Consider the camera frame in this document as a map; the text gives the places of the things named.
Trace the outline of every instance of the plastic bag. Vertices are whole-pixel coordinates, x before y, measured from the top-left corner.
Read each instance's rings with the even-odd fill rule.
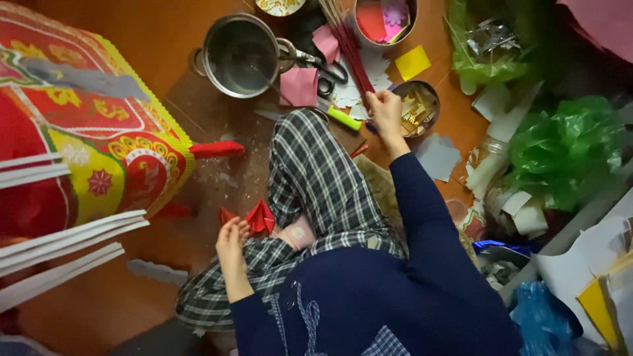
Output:
[[[521,327],[521,356],[569,356],[573,331],[567,316],[555,308],[545,283],[522,283],[512,320]]]
[[[507,82],[527,72],[527,64],[503,56],[494,63],[477,63],[468,52],[466,0],[454,0],[448,13],[448,27],[453,40],[453,70],[464,83],[477,86],[490,82]]]
[[[505,183],[573,211],[614,180],[622,165],[624,126],[600,96],[562,101],[553,116],[528,114],[510,140]]]

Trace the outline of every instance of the navy blue sweater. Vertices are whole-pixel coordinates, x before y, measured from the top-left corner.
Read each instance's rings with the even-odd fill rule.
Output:
[[[306,324],[285,306],[301,283],[316,301],[316,351],[359,355],[386,325],[411,355],[518,355],[522,341],[499,295],[478,273],[433,180],[415,155],[391,163],[409,261],[363,247],[319,253],[300,263],[280,290],[288,351],[304,355]],[[257,293],[230,305],[241,355],[285,354],[275,318]]]

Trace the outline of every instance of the bundle of incense sticks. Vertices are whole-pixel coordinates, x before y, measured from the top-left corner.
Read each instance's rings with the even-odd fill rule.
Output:
[[[363,98],[363,104],[365,105],[365,108],[369,110],[365,93],[368,91],[375,92],[375,90],[373,90],[373,85],[367,77],[365,67],[363,66],[363,62],[358,54],[358,47],[356,45],[354,34],[352,30],[345,25],[345,21],[343,20],[341,4],[339,3],[339,0],[319,0],[319,4],[321,5],[323,14],[325,14],[325,17],[327,18],[330,28],[332,29],[334,37],[336,37],[339,41],[339,46],[343,56],[345,56],[345,59],[348,60],[348,65],[352,70],[358,91],[362,94],[361,97]]]

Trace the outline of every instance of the woman's left hand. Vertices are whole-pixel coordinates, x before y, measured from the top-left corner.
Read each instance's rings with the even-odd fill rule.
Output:
[[[242,254],[242,246],[250,228],[246,220],[234,217],[222,226],[215,243],[229,303],[254,293],[246,276],[246,260]]]

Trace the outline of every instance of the scissors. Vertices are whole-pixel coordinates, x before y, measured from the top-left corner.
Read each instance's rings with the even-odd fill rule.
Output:
[[[317,68],[317,89],[316,93],[324,99],[327,99],[334,92],[336,83],[347,84],[349,81],[348,71],[345,70],[339,62],[332,62],[327,65],[321,58],[305,53],[299,49],[297,56],[294,58],[299,62],[299,66],[306,68],[311,65]]]

